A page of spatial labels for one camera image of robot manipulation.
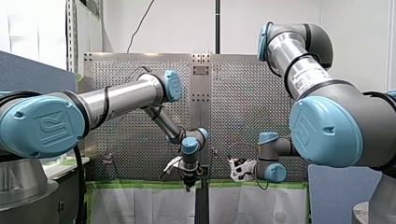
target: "green tape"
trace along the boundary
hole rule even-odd
[[[262,187],[266,186],[265,181],[259,181]],[[292,182],[292,183],[281,183],[281,184],[269,184],[269,189],[306,189],[308,183],[307,182]],[[247,182],[233,182],[232,180],[210,180],[209,187],[210,188],[236,188],[236,187],[258,187],[256,181],[247,181]]]
[[[264,187],[266,186],[265,181],[259,181]],[[200,188],[201,183],[197,182],[195,188]],[[209,184],[210,188],[237,188],[237,187],[258,187],[256,181],[247,182],[233,182],[232,180],[211,180]],[[124,180],[116,179],[109,181],[93,181],[87,182],[87,188],[92,189],[184,189],[184,183],[182,181],[145,181],[145,180]],[[296,183],[282,183],[282,184],[269,184],[270,189],[306,189],[306,182]]]
[[[201,182],[198,181],[194,189],[199,189]],[[93,181],[87,182],[87,188],[91,189],[184,189],[182,181],[145,181],[145,180],[122,180]]]
[[[85,202],[87,203],[87,223],[91,224],[93,188],[88,188],[87,186],[86,189]]]

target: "perforated metal panel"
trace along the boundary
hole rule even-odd
[[[212,176],[227,177],[228,155],[255,159],[259,133],[290,135],[289,114],[293,101],[282,78],[276,77],[266,63],[255,56],[212,56],[211,148]],[[248,143],[234,146],[232,143]],[[282,158],[288,180],[303,180],[306,167],[300,158]]]
[[[190,54],[153,56],[95,53],[88,54],[85,60],[85,91],[89,87],[101,89],[132,80],[133,76],[144,72],[143,69],[135,70],[142,65],[154,72],[177,70],[183,84],[183,95],[179,102],[166,104],[165,108],[180,126],[186,129],[197,128],[191,127],[191,124],[202,123],[197,122],[202,118],[200,113],[191,111],[191,108],[197,106],[197,99],[205,98],[211,118],[206,127],[210,133],[208,145],[211,154],[209,162],[212,163],[211,178],[228,177],[228,154],[237,158],[257,157],[257,149],[253,147],[237,146],[229,149],[230,144],[244,142],[256,146],[260,132],[290,134],[288,117],[292,100],[284,91],[281,78],[272,75],[265,63],[257,62],[255,56],[210,55],[208,67],[211,87],[203,87],[205,92],[210,90],[205,97],[197,97],[196,92],[199,91],[196,85],[200,84],[191,83],[198,79],[192,78],[196,76],[192,72],[196,65],[192,60],[196,61],[196,58]],[[94,180],[111,177],[158,178],[178,150],[178,147],[164,141],[162,131],[143,111],[134,111],[124,118],[108,121],[91,134],[91,138],[87,145],[94,144],[89,148],[95,148],[97,157],[88,169],[88,178]],[[103,157],[109,153],[113,153],[117,169],[102,163]],[[288,169],[289,181],[304,180],[306,167],[301,159],[282,158],[282,163]]]
[[[139,66],[146,66],[154,73],[162,73],[166,69],[178,71],[183,83],[183,94],[178,102],[164,104],[164,108],[175,123],[190,128],[190,55],[164,58],[161,55],[98,53],[87,55],[85,65],[86,76],[94,90],[134,80],[135,76],[145,72]],[[165,141],[161,129],[143,110],[106,122],[94,132],[93,138],[97,157],[92,160],[87,176],[94,180],[114,177],[158,179],[178,151],[178,147]],[[114,165],[103,164],[104,156],[109,153],[112,154]]]

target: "blue joint cap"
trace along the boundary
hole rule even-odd
[[[194,137],[186,137],[181,141],[181,152],[186,155],[195,153],[198,150],[199,142]]]
[[[0,91],[0,97],[10,94],[10,93],[12,93],[12,91]]]
[[[265,51],[267,51],[267,48],[266,48],[267,47],[266,46],[267,34],[265,33],[265,31],[267,30],[267,26],[268,25],[270,26],[270,27],[268,27],[268,31],[270,31],[272,24],[268,24],[268,23],[266,25],[264,25],[262,27],[262,29],[260,30],[259,46],[258,46],[258,49],[257,49],[257,58],[259,59],[259,61],[263,61],[263,62],[267,61],[267,59],[265,58],[265,55],[266,55]]]
[[[166,97],[170,103],[178,101],[181,96],[181,81],[178,73],[174,70],[166,70],[163,75]]]
[[[298,153],[317,165],[348,167],[360,158],[361,130],[336,102],[321,96],[298,101],[290,113],[291,138]]]
[[[207,137],[209,136],[207,130],[205,128],[199,128],[198,130],[204,135],[204,138],[207,139]]]
[[[271,183],[282,183],[286,179],[286,168],[280,163],[272,163],[267,166],[264,178],[266,181]]]
[[[267,144],[269,142],[275,141],[279,138],[277,133],[260,133],[259,134],[259,145]]]
[[[27,98],[0,117],[0,143],[24,158],[51,158],[72,149],[84,133],[81,112],[54,96]]]
[[[388,91],[388,95],[391,95],[393,98],[396,98],[396,90]]]

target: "robot logo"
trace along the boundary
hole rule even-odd
[[[57,111],[35,118],[35,126],[44,147],[74,137],[67,111]]]

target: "silver arm segment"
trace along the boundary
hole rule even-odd
[[[105,90],[82,93],[78,98],[87,108],[91,128],[96,127],[105,110]],[[135,82],[108,88],[108,101],[109,112],[106,120],[114,119],[143,106],[164,103],[164,90],[157,77],[145,74]]]

